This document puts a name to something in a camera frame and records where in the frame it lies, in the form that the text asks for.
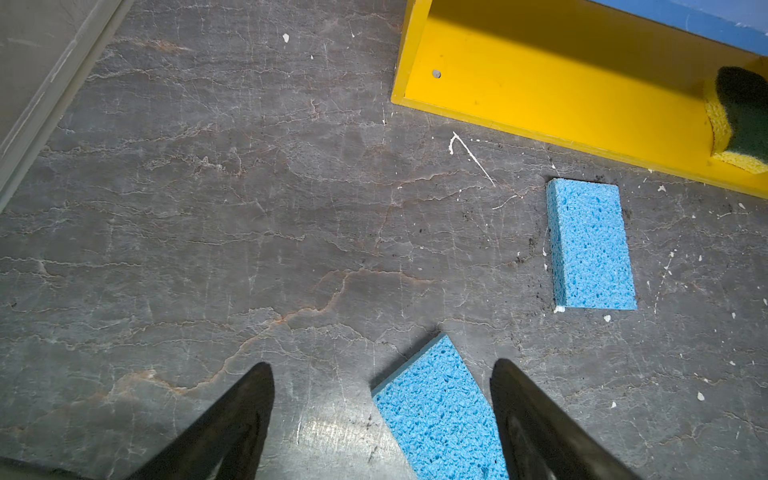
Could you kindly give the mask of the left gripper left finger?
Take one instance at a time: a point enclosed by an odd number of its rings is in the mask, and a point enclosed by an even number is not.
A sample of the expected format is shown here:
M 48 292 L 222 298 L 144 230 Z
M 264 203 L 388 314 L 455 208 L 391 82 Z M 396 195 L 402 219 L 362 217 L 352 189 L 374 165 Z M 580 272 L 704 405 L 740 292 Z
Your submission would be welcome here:
M 256 364 L 131 479 L 253 479 L 275 400 L 271 366 Z

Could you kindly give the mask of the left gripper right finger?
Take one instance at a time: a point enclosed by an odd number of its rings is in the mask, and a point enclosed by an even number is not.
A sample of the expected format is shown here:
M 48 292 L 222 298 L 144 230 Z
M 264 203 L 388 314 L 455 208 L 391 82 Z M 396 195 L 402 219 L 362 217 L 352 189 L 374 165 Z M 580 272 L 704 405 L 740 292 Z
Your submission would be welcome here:
M 495 362 L 490 379 L 502 451 L 512 479 L 636 479 L 522 370 Z

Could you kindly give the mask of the light blue sponge row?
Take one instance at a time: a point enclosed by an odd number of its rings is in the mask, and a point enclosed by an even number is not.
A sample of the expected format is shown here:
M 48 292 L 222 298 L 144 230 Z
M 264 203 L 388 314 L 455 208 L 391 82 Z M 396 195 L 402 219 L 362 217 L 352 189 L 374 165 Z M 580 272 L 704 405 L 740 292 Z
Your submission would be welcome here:
M 555 178 L 546 202 L 556 307 L 635 310 L 619 188 Z

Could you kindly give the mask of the dark green curved sponge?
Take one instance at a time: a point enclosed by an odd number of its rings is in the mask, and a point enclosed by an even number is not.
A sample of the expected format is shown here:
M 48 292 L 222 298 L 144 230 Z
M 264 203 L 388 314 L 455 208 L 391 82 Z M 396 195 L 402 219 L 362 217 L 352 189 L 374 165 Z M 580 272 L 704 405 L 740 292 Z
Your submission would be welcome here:
M 737 66 L 724 66 L 704 83 L 713 143 L 711 157 L 750 174 L 767 172 L 767 80 Z

